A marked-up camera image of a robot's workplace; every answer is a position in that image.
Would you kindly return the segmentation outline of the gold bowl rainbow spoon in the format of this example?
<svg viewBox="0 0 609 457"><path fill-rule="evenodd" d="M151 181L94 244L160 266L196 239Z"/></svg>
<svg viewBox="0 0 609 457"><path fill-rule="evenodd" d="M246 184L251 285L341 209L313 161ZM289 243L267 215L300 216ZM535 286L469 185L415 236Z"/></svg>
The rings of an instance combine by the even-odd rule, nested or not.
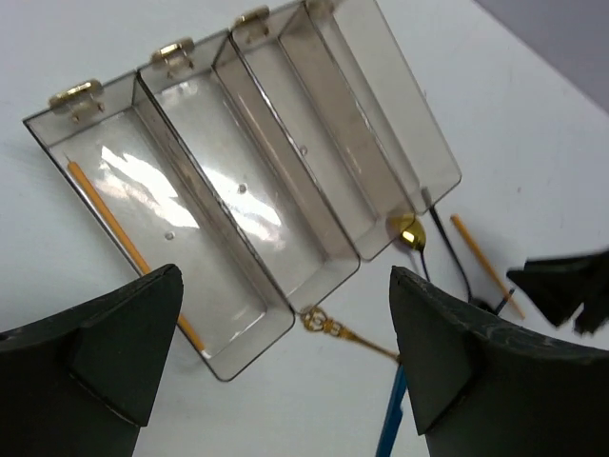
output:
<svg viewBox="0 0 609 457"><path fill-rule="evenodd" d="M427 264L424 258L426 246L426 233L420 219L414 213L405 213L391 216L389 226L397 232L398 240L408 248L420 254L424 277L430 281Z"/></svg>

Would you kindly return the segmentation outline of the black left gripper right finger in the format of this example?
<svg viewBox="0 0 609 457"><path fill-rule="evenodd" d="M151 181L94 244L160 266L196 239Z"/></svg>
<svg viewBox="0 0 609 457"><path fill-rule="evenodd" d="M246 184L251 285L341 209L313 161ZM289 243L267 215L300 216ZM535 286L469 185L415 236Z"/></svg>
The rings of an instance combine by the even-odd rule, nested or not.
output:
<svg viewBox="0 0 609 457"><path fill-rule="evenodd" d="M517 326L394 267L389 305L433 456L604 456L608 354Z"/></svg>

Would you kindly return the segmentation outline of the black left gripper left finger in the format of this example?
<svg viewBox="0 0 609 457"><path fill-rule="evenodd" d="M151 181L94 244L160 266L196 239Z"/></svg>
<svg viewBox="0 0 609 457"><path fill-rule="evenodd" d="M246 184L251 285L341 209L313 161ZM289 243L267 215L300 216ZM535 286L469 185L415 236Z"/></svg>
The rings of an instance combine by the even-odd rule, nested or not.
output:
<svg viewBox="0 0 609 457"><path fill-rule="evenodd" d="M169 264L1 335L4 456L130 456L148 425L184 294Z"/></svg>

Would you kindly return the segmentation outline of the blue knife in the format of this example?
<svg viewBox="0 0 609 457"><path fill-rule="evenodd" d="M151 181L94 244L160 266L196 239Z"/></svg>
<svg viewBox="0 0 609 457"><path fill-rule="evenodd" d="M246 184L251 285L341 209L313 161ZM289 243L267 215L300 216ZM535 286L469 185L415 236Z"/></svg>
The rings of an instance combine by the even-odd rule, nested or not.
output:
<svg viewBox="0 0 609 457"><path fill-rule="evenodd" d="M407 383L403 366L399 365L387 403L383 427L376 448L376 457L389 457L391 455L403 418L402 402L406 391Z"/></svg>

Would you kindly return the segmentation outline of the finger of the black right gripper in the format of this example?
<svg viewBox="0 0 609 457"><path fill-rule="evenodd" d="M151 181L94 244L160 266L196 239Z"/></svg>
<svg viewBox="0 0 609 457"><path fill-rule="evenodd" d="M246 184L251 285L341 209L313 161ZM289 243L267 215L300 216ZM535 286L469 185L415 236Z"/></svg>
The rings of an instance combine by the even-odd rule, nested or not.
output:
<svg viewBox="0 0 609 457"><path fill-rule="evenodd" d="M608 323L608 252L528 260L507 278L558 328L574 319L574 331L593 334Z"/></svg>

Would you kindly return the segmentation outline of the black spoon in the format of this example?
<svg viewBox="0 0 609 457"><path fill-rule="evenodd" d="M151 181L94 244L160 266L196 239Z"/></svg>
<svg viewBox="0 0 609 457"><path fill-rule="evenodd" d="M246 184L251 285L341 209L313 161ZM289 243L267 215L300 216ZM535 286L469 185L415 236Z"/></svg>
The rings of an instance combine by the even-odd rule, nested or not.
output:
<svg viewBox="0 0 609 457"><path fill-rule="evenodd" d="M450 240L448 238L448 235L446 233L446 230L444 228L440 215L438 214L438 212L435 208L435 204L432 201L431 193L427 187L422 188L422 198L423 198L424 202L427 204L428 211L434 222L434 225L435 225L436 229L438 230L438 232L442 238L442 241L443 241L445 247L447 248L448 253L449 253L453 263L455 264L459 274L461 275L463 284L465 286L467 302L472 306L475 306L477 308L480 308L480 309L486 310L488 312L491 312L493 314L496 314L496 310L494 308L492 308L486 301L482 300L479 297L476 297L473 294L467 274L462 266L462 263L457 255L456 251L453 248L452 243L450 242Z"/></svg>

